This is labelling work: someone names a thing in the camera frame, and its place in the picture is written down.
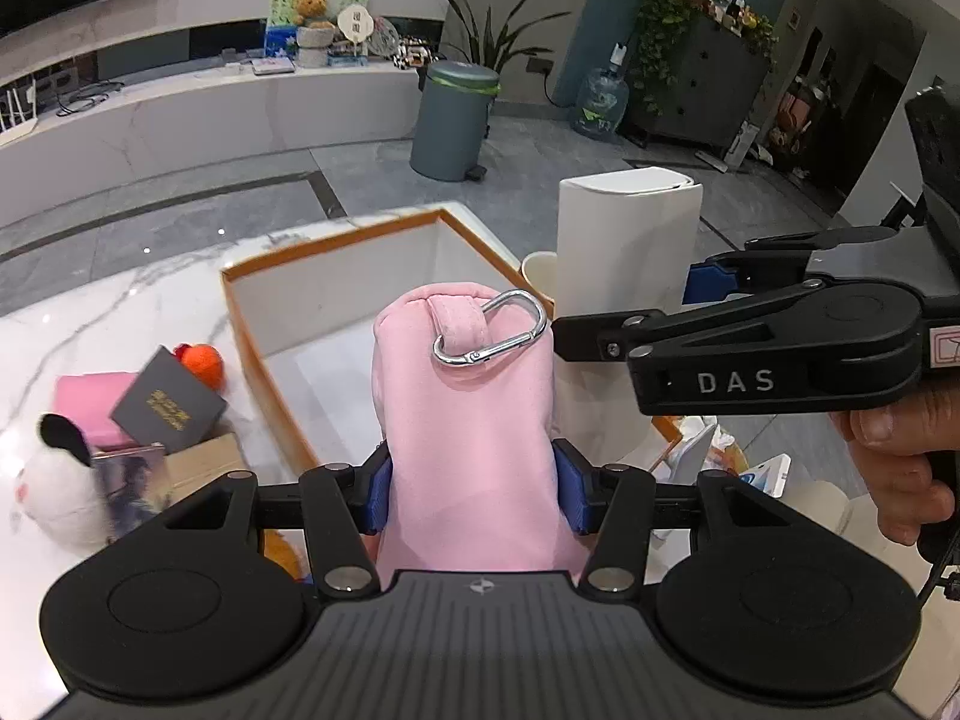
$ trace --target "hand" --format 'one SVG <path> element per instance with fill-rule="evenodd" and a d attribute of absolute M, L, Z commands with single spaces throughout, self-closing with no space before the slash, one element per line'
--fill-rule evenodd
<path fill-rule="evenodd" d="M 933 480 L 923 454 L 960 449 L 960 379 L 924 385 L 891 406 L 834 413 L 857 470 L 877 504 L 877 526 L 912 546 L 920 525 L 953 514 L 953 493 Z"/>

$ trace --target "gray trash can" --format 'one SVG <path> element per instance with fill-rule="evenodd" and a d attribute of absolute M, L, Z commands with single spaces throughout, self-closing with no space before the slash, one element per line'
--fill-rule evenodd
<path fill-rule="evenodd" d="M 499 74 L 467 62 L 433 62 L 416 119 L 410 167 L 438 181 L 463 181 L 477 164 Z"/>

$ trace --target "white box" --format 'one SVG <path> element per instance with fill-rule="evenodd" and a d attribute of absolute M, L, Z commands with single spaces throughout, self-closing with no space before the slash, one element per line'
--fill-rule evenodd
<path fill-rule="evenodd" d="M 526 287 L 447 211 L 410 215 L 244 261 L 223 273 L 251 391 L 288 463 L 362 464 L 381 441 L 373 319 L 424 284 Z"/>
<path fill-rule="evenodd" d="M 556 316 L 677 312 L 702 199 L 701 185 L 663 167 L 560 182 Z M 659 437 L 626 365 L 558 360 L 556 377 L 557 423 L 592 464 L 648 466 Z"/>

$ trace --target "pink fabric pouch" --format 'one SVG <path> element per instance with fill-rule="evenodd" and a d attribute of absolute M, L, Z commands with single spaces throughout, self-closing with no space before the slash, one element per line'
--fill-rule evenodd
<path fill-rule="evenodd" d="M 96 449 L 124 449 L 136 441 L 110 419 L 110 412 L 136 379 L 135 373 L 61 376 L 54 387 L 53 413 L 65 416 Z"/>
<path fill-rule="evenodd" d="M 458 355 L 532 327 L 520 305 L 483 314 L 496 295 L 477 284 L 421 287 L 373 324 L 373 403 L 392 457 L 383 586 L 403 568 L 577 575 L 587 560 L 557 503 L 550 330 L 481 365 L 434 357 L 438 333 Z"/>

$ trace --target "orange-rimmed box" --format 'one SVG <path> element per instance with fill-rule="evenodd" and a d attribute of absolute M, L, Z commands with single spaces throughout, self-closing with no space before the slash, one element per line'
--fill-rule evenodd
<path fill-rule="evenodd" d="M 371 398 L 373 319 L 408 290 L 473 281 L 534 290 L 443 208 L 303 242 L 223 271 L 251 392 L 296 472 L 360 464 L 381 440 Z M 651 463 L 675 428 L 658 420 Z"/>

